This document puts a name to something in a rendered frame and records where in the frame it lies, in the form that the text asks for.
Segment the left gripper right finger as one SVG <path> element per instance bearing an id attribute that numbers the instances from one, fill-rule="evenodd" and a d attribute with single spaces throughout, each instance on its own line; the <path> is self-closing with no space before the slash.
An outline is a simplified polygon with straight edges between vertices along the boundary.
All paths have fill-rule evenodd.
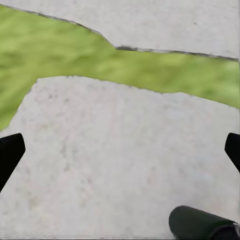
<path id="1" fill-rule="evenodd" d="M 229 133 L 225 144 L 225 152 L 240 172 L 240 135 Z"/>

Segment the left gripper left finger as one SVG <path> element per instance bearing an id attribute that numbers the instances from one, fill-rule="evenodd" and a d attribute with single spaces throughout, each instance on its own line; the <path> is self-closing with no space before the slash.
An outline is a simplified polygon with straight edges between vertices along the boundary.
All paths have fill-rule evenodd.
<path id="1" fill-rule="evenodd" d="M 0 138 L 0 192 L 8 182 L 13 170 L 17 168 L 26 151 L 23 136 L 5 136 Z"/>

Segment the pesticide atomizer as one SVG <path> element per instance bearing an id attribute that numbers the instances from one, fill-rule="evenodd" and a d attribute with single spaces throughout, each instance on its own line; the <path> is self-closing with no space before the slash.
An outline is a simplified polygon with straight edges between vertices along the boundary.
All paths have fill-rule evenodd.
<path id="1" fill-rule="evenodd" d="M 177 240 L 240 240 L 240 223 L 189 206 L 178 206 L 169 216 Z"/>

